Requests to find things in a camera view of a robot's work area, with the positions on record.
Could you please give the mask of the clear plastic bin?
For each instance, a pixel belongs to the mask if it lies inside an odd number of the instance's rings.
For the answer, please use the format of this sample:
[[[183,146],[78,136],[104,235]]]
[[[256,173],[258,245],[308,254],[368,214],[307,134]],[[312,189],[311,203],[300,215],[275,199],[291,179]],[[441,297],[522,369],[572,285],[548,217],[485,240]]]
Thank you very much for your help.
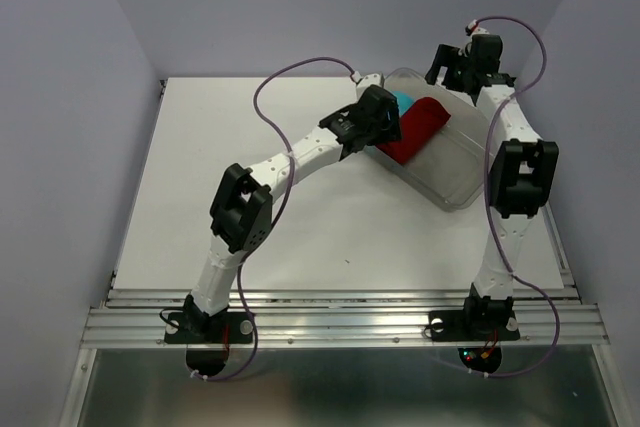
[[[451,118],[405,165],[376,147],[367,147],[366,154],[441,210],[469,207],[482,191],[488,120],[468,95],[449,91],[440,83],[429,85],[423,74],[410,68],[386,76],[384,88],[413,100],[433,98]]]

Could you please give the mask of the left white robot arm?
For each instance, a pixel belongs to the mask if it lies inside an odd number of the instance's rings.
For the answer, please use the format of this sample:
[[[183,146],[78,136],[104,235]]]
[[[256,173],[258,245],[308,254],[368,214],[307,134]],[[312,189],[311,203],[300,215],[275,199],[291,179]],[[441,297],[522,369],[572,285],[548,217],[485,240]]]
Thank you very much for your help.
[[[266,241],[296,184],[368,146],[401,138],[396,97],[379,85],[361,90],[356,102],[320,120],[285,150],[260,163],[230,165],[210,207],[210,250],[180,316],[169,324],[202,341],[216,341],[228,324],[233,285],[248,257]]]

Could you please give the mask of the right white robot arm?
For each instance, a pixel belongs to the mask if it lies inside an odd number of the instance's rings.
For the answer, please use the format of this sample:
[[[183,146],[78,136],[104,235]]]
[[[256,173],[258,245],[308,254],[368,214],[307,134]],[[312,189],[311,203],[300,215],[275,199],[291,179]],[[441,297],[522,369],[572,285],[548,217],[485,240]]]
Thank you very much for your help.
[[[462,308],[433,311],[425,333],[435,342],[519,339],[513,311],[515,265],[531,221],[549,199],[559,147],[531,127],[515,80],[500,70],[500,36],[480,30],[463,48],[440,45],[425,79],[468,95],[489,122],[484,200],[489,235]]]

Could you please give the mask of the red t shirt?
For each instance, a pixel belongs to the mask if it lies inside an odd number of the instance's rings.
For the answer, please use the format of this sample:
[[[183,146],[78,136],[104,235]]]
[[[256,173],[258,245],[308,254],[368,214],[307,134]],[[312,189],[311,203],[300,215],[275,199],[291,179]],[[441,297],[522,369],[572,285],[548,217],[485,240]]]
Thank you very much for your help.
[[[377,149],[400,165],[412,160],[448,123],[451,114],[432,97],[414,99],[402,92],[396,97],[402,138],[377,145]]]

